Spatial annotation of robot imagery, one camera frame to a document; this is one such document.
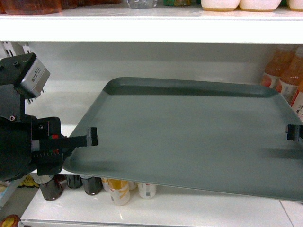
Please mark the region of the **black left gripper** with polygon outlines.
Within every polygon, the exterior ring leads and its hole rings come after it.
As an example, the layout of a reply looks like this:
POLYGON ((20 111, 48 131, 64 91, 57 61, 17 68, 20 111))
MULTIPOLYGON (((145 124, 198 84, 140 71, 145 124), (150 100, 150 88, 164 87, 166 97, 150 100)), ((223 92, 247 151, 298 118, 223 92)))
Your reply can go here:
MULTIPOLYGON (((98 131, 96 127, 87 128, 86 135, 64 138, 61 134, 61 120, 58 117, 46 117, 34 121, 32 140, 62 139, 63 147, 90 147, 98 145, 98 131)), ((40 148, 31 154, 31 163, 37 174, 57 175, 63 169, 65 148, 40 148)))

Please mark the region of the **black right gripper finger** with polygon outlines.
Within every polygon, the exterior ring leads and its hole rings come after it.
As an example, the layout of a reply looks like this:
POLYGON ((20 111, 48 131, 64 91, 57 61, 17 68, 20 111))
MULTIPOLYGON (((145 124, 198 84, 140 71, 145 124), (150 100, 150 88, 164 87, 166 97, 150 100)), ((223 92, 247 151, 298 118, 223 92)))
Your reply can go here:
POLYGON ((303 140, 303 126, 296 124, 289 124, 286 126, 287 140, 302 141, 303 140))

